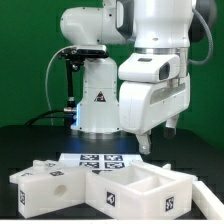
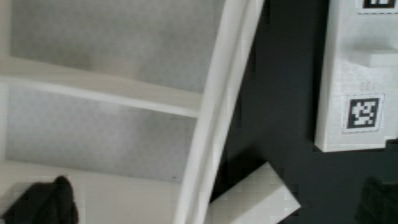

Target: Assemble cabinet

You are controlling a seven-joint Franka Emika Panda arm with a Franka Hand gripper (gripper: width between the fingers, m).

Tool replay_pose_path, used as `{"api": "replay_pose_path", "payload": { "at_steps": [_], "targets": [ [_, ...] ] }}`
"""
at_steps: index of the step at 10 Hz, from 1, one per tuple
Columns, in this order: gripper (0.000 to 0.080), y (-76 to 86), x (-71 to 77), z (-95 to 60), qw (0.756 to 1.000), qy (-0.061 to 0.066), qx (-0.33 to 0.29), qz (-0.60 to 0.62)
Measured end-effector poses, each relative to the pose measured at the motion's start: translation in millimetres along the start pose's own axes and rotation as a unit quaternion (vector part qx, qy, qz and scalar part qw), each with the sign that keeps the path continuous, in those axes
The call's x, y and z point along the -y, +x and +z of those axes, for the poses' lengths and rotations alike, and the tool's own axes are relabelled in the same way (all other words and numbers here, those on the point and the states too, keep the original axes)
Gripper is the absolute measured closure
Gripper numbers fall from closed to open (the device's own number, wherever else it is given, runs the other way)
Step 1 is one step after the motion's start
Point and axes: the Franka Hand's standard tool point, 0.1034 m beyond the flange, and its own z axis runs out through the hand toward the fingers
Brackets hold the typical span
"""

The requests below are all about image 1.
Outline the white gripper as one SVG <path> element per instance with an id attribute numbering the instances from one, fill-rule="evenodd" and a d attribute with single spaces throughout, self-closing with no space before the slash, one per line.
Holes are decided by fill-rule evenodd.
<path id="1" fill-rule="evenodd" d="M 155 84 L 125 81 L 119 94 L 119 117 L 124 131 L 137 135 L 139 152 L 149 155 L 151 151 L 150 129 L 165 123 L 164 137 L 176 135 L 180 112 L 190 102 L 190 76 L 176 81 Z"/>

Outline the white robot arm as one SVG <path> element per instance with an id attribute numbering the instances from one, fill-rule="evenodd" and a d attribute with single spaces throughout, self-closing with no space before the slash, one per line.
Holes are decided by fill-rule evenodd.
<path id="1" fill-rule="evenodd" d="M 60 27 L 71 45 L 62 55 L 69 73 L 84 72 L 72 130 L 132 133 L 143 154 L 159 124 L 174 137 L 190 102 L 188 49 L 211 36 L 216 16 L 216 0 L 103 0 L 66 10 Z"/>

